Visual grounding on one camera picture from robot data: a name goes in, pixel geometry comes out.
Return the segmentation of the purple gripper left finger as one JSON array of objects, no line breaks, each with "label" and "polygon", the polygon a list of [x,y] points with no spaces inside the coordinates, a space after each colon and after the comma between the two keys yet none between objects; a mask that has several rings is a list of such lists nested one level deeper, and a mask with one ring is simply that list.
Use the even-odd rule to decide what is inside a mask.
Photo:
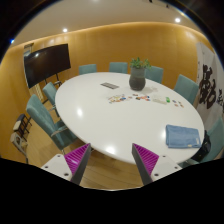
[{"label": "purple gripper left finger", "polygon": [[71,182],[79,185],[91,155],[91,144],[85,144],[64,156],[72,173]]}]

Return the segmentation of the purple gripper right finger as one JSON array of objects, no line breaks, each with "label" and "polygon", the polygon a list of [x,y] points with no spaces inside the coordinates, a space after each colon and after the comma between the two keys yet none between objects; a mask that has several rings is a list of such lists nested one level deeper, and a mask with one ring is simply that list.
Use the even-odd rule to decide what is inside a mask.
[{"label": "purple gripper right finger", "polygon": [[159,156],[152,151],[140,146],[132,144],[132,155],[140,173],[144,185],[152,183],[151,174],[159,159]]}]

